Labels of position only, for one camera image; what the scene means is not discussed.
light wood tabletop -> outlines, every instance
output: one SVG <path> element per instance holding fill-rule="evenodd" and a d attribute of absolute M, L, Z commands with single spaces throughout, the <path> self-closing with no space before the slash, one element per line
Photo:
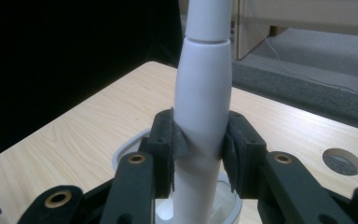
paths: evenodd
<path fill-rule="evenodd" d="M 176 69 L 146 63 L 0 154 L 0 224 L 17 223 L 31 202 L 58 185 L 89 191 L 115 174 L 115 151 L 150 128 L 173 106 Z M 320 183 L 351 197 L 358 175 L 340 175 L 322 159 L 328 148 L 358 158 L 358 129 L 232 89 L 231 110 L 242 113 L 269 151 L 297 156 Z M 255 201 L 243 201 L 241 223 L 260 223 Z"/>

gray carpet floor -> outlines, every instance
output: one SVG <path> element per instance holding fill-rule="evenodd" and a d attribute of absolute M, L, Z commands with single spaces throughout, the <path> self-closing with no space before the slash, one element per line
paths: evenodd
<path fill-rule="evenodd" d="M 233 61 L 233 86 L 358 128 L 358 36 L 288 29 Z"/>

white cylindrical object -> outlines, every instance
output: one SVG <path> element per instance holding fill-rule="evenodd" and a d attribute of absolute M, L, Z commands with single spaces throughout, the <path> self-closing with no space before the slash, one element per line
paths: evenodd
<path fill-rule="evenodd" d="M 190 0 L 186 37 L 201 41 L 229 39 L 231 0 Z"/>
<path fill-rule="evenodd" d="M 231 79 L 229 40 L 208 44 L 185 38 L 173 118 L 192 154 L 175 162 L 174 223 L 208 223 L 211 216 Z"/>

gray mat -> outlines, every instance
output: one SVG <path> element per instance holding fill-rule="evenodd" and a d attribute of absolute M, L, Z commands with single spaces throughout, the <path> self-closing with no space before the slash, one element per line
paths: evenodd
<path fill-rule="evenodd" d="M 233 87 L 358 128 L 358 94 L 232 64 Z"/>

wire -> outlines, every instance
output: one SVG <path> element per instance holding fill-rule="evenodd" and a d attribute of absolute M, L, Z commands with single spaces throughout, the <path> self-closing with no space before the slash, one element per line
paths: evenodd
<path fill-rule="evenodd" d="M 321 80 L 318 80 L 314 77 L 310 77 L 308 76 L 307 74 L 303 74 L 303 73 L 299 73 L 299 72 L 296 72 L 296 71 L 293 71 L 292 69 L 289 69 L 286 65 L 283 64 L 282 60 L 281 60 L 281 57 L 280 55 L 278 54 L 278 52 L 275 50 L 275 48 L 272 47 L 272 45 L 269 43 L 269 40 L 267 39 L 267 36 L 264 34 L 263 30 L 261 30 L 259 24 L 258 24 L 258 17 L 257 17 L 257 11 L 255 10 L 255 0 L 251 0 L 250 1 L 250 5 L 251 5 L 251 11 L 252 11 L 252 15 L 253 15 L 253 19 L 255 21 L 255 26 L 257 28 L 257 30 L 260 32 L 260 34 L 263 36 L 264 40 L 266 41 L 268 47 L 272 50 L 272 52 L 275 54 L 275 56 L 277 57 L 280 65 L 282 68 L 284 68 L 286 71 L 290 72 L 290 73 L 293 73 L 294 75 L 297 75 L 296 77 L 300 78 L 300 79 L 303 79 L 303 80 L 311 80 L 311 81 L 314 81 L 316 83 L 320 83 L 320 84 L 323 84 L 323 85 L 326 85 L 326 86 L 330 86 L 330 87 L 334 87 L 334 88 L 337 88 L 339 90 L 346 90 L 346 91 L 351 91 L 353 93 L 357 93 L 358 94 L 358 91 L 350 88 L 350 87 L 345 87 L 345 86 L 340 86 L 340 85 L 336 85 L 336 84 L 331 84 L 331 83 L 327 83 L 327 82 L 323 82 Z"/>

